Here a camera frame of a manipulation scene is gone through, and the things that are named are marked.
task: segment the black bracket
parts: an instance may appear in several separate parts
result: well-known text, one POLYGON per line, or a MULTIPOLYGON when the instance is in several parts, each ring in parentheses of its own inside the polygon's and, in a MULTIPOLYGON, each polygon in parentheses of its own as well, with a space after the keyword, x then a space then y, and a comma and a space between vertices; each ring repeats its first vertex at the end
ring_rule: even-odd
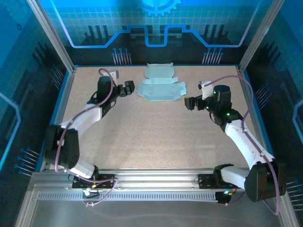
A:
POLYGON ((231 183, 220 183, 216 181, 213 174, 198 174, 199 189, 234 189, 231 183))
POLYGON ((80 178, 78 177, 74 177, 73 179, 73 182, 72 182, 72 188, 75 188, 75 189, 83 189, 83 188, 92 188, 92 189, 101 189, 101 188, 107 188, 107 189, 111 189, 113 186, 114 186, 114 177, 115 175, 114 174, 99 174, 98 175, 98 179, 96 181, 102 181, 102 180, 106 180, 106 179, 113 179, 112 181, 107 181, 107 182, 104 182, 104 183, 97 183, 95 184, 96 187, 93 188, 92 186, 94 185, 94 183, 89 183, 89 182, 86 182, 84 180, 81 180, 80 178))

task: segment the metal extrusion profile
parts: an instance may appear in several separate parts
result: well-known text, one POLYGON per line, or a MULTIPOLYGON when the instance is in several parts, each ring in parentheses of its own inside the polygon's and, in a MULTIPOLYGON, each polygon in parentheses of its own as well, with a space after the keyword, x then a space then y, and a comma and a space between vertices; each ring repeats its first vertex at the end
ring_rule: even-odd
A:
POLYGON ((27 0, 27 2, 29 4, 29 6, 31 7, 33 13, 35 14, 36 18, 38 19, 39 23, 41 24, 47 37, 51 41, 55 50, 57 51, 62 62, 64 63, 66 69, 69 72, 72 72, 74 65, 73 65, 67 51, 65 50, 65 47, 64 47, 63 43, 61 42, 58 34, 56 33, 55 29, 53 28, 52 23, 50 22, 47 14, 45 13, 42 5, 39 3, 39 1, 35 1, 35 0, 27 0))
POLYGON ((259 47, 261 41, 267 33, 267 30, 271 26, 272 22, 276 18, 281 6, 283 5, 285 0, 273 0, 271 5, 269 6, 259 28, 257 29, 254 37, 252 38, 250 45, 248 46, 241 62, 240 62, 240 70, 243 72, 248 66, 251 58, 255 54, 257 48, 259 47))

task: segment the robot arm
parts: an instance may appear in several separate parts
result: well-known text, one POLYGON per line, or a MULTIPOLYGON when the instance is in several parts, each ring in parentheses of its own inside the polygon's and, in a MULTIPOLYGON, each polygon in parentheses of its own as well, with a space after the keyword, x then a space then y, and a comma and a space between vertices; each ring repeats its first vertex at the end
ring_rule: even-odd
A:
POLYGON ((252 201, 275 197, 274 180, 264 159, 266 157, 277 175, 280 195, 284 195, 285 166, 276 162, 275 158, 261 146, 245 123, 244 129, 242 128, 243 117, 232 109, 230 88, 225 85, 213 87, 208 85, 209 83, 211 83, 209 80, 201 81, 198 87, 202 90, 202 95, 186 97, 185 106, 188 110, 194 110, 195 107, 198 110, 206 109, 210 117, 213 114, 214 123, 232 139, 249 166, 249 170, 236 168, 232 164, 217 166, 214 170, 214 178, 217 179, 218 184, 232 183, 244 189, 252 201))
MULTIPOLYGON (((115 71, 115 73, 111 73, 111 75, 113 77, 114 87, 109 99, 103 105, 92 108, 107 97, 112 86, 109 76, 102 76, 98 81, 98 89, 95 92, 96 97, 94 97, 93 94, 83 110, 91 109, 76 118, 66 131, 59 156, 59 168, 69 169, 72 173, 84 178, 94 178, 95 180, 98 178, 98 168, 84 160, 80 155, 79 141, 81 135, 92 124, 107 114, 112 107, 112 103, 115 103, 118 97, 131 95, 134 91, 133 81, 126 81, 125 87, 122 85, 117 86, 117 78, 115 78, 115 76, 118 75, 118 72, 115 71)), ((71 119, 60 125, 50 125, 47 128, 44 149, 44 158, 47 163, 54 164, 60 137, 70 122, 71 119)))

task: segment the blue pins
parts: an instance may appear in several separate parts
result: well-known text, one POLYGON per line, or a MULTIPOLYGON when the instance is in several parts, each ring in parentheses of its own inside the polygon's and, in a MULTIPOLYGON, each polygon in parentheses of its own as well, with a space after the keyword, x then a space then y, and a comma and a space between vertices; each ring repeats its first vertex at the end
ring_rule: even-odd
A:
POLYGON ((298 202, 298 201, 302 201, 303 202, 303 197, 299 200, 291 200, 291 202, 298 202))
POLYGON ((114 63, 116 65, 116 60, 115 60, 115 53, 112 53, 113 59, 114 59, 114 63))
POLYGON ((21 163, 21 166, 22 166, 22 167, 27 167, 27 168, 30 168, 30 169, 35 170, 35 168, 33 168, 33 167, 31 167, 31 166, 25 164, 24 162, 21 163))
POLYGON ((221 56, 223 55, 222 51, 222 47, 220 48, 216 48, 214 47, 214 50, 211 52, 212 48, 207 48, 208 52, 204 52, 203 53, 203 60, 202 60, 202 64, 219 64, 220 60, 221 60, 221 56))
POLYGON ((30 175, 30 174, 26 174, 26 173, 24 173, 22 170, 19 170, 19 172, 18 172, 20 175, 21 174, 23 174, 23 175, 26 175, 26 176, 32 176, 32 175, 30 175))
POLYGON ((113 48, 115 53, 112 53, 113 59, 114 59, 114 63, 115 65, 129 65, 132 64, 132 60, 131 60, 131 55, 130 53, 128 53, 128 49, 127 48, 119 48, 119 52, 116 52, 116 48, 113 48))
POLYGON ((123 63, 122 48, 119 48, 119 51, 120 51, 120 56, 121 56, 121 58, 122 58, 122 64, 124 64, 124 63, 123 63))
POLYGON ((125 53, 126 53, 127 64, 129 65, 128 54, 127 54, 128 49, 127 49, 127 48, 124 48, 124 50, 125 50, 125 53))
POLYGON ((114 50, 114 52, 115 52, 115 57, 116 57, 116 62, 117 62, 117 64, 118 64, 118 57, 117 57, 117 52, 116 52, 116 48, 113 48, 113 50, 114 50))
POLYGON ((122 55, 123 55, 122 59, 124 58, 124 62, 125 62, 125 65, 126 65, 125 53, 123 53, 122 55))
POLYGON ((213 61, 213 58, 214 58, 214 52, 213 52, 213 54, 212 54, 212 59, 210 60, 210 63, 212 63, 212 61, 213 61))
POLYGON ((119 63, 120 63, 120 65, 121 65, 120 53, 117 53, 117 55, 118 55, 119 63))
POLYGON ((210 58, 211 58, 212 55, 213 55, 213 53, 209 53, 207 64, 209 64, 209 60, 210 60, 210 58))
POLYGON ((39 156, 39 154, 37 153, 37 152, 34 152, 33 150, 31 150, 30 148, 27 148, 27 151, 28 152, 32 152, 32 153, 34 153, 34 154, 36 154, 36 155, 38 155, 39 156))
POLYGON ((25 159, 32 160, 33 162, 37 162, 36 160, 34 160, 34 159, 30 158, 28 155, 24 155, 24 158, 25 158, 25 159))
POLYGON ((25 171, 29 171, 29 172, 31 172, 31 173, 33 172, 33 171, 31 171, 31 170, 22 168, 22 167, 18 166, 17 164, 14 165, 14 168, 15 168, 15 169, 19 168, 19 169, 22 169, 22 170, 25 170, 25 171))
POLYGON ((132 56, 132 54, 131 54, 131 53, 128 53, 129 63, 130 63, 130 64, 132 64, 132 57, 131 57, 131 56, 132 56))
POLYGON ((29 163, 29 164, 31 164, 31 165, 33 165, 33 166, 36 166, 36 164, 34 164, 34 163, 30 162, 30 161, 27 161, 27 160, 21 158, 20 156, 17 157, 17 160, 22 160, 22 161, 24 161, 24 162, 26 162, 26 163, 29 163))
POLYGON ((205 57, 206 57, 207 53, 204 52, 204 55, 203 55, 203 60, 202 60, 202 65, 204 65, 204 60, 205 60, 205 57))
POLYGON ((20 152, 21 152, 21 153, 22 153, 22 152, 24 152, 24 153, 26 153, 26 154, 28 154, 28 155, 30 155, 30 156, 35 157, 35 158, 37 158, 37 159, 38 159, 38 157, 37 157, 37 156, 32 155, 31 153, 29 153, 29 152, 25 151, 23 148, 21 148, 21 149, 20 149, 20 152))
POLYGON ((214 64, 214 62, 215 62, 215 60, 216 60, 216 58, 217 58, 217 55, 218 55, 218 53, 216 52, 216 53, 214 53, 214 60, 213 60, 213 64, 214 64))
POLYGON ((294 193, 294 192, 300 192, 300 193, 302 193, 302 192, 303 192, 303 190, 302 190, 302 188, 299 188, 298 190, 294 190, 294 191, 288 192, 288 194, 290 194, 290 193, 294 193))
POLYGON ((286 183, 286 184, 292 184, 292 183, 299 183, 299 180, 298 180, 298 179, 295 179, 294 181, 288 182, 288 183, 286 183))
POLYGON ((217 61, 217 64, 220 64, 220 61, 221 61, 222 55, 223 55, 223 53, 221 52, 221 53, 220 53, 219 60, 217 61))

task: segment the blue wall panel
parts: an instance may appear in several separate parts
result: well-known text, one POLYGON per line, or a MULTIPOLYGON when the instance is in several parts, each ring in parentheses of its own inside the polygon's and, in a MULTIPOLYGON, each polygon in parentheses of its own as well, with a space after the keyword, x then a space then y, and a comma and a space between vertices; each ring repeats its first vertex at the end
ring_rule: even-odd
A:
POLYGON ((0 1, 1 226, 14 226, 36 165, 25 152, 40 153, 65 72, 27 2, 0 1))

